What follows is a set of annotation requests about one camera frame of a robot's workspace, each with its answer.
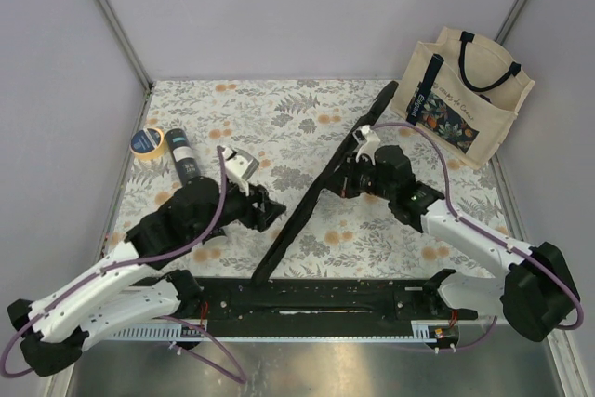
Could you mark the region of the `black Crossway racket cover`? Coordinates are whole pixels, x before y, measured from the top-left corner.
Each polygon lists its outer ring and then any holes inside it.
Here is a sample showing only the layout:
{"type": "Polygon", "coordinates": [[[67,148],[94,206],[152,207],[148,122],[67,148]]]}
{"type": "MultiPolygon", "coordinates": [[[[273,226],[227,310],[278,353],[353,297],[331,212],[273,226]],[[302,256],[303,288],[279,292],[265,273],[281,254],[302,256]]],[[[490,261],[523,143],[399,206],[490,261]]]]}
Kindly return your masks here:
{"type": "Polygon", "coordinates": [[[330,180],[345,157],[357,148],[358,142],[353,136],[353,133],[362,126],[371,126],[377,122],[390,104],[398,85],[397,81],[388,82],[375,97],[368,112],[357,119],[346,137],[341,141],[329,162],[297,204],[296,209],[280,230],[264,258],[259,262],[251,276],[251,283],[253,285],[262,285],[270,279],[272,273],[283,259],[287,248],[294,242],[310,220],[320,193],[326,188],[327,181],[330,180]]]}

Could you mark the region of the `black Boka shuttlecock tube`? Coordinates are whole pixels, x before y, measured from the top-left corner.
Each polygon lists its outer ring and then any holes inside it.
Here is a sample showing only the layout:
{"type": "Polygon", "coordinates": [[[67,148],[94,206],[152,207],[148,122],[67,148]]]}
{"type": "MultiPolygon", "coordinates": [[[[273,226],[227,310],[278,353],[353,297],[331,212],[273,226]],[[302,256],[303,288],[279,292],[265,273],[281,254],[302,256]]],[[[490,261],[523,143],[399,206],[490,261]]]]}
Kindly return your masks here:
{"type": "Polygon", "coordinates": [[[185,186],[192,179],[198,178],[201,171],[185,131],[181,128],[168,130],[165,140],[181,185],[185,186]]]}

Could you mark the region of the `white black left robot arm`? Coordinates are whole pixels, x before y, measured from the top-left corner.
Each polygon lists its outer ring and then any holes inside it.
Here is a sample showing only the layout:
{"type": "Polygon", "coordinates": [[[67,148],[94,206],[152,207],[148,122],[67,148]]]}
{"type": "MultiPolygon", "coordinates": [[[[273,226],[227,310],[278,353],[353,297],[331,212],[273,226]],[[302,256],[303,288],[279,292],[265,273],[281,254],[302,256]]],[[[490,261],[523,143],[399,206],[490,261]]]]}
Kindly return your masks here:
{"type": "Polygon", "coordinates": [[[202,297],[187,270],[169,272],[136,294],[124,291],[190,252],[212,231],[237,221],[264,232],[285,210],[260,185],[242,188],[229,180],[193,179],[76,279],[45,298],[11,303],[7,313],[17,331],[12,341],[29,371],[48,377],[131,324],[191,318],[201,309],[202,297]]]}

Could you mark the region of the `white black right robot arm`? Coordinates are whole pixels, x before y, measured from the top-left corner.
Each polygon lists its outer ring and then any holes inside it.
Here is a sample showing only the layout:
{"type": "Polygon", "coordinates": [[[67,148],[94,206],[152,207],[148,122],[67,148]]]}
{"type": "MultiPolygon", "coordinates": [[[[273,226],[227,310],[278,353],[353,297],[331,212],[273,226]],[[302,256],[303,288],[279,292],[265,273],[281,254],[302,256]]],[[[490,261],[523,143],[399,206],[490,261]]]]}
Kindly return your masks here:
{"type": "Polygon", "coordinates": [[[387,201],[402,224],[444,241],[490,272],[488,278],[447,274],[423,296],[429,316],[442,319],[454,309],[483,312],[540,342],[579,304],[575,281],[556,245],[527,244],[454,210],[442,192],[416,179],[400,147],[382,146],[373,157],[351,154],[337,176],[339,196],[368,193],[387,201]]]}

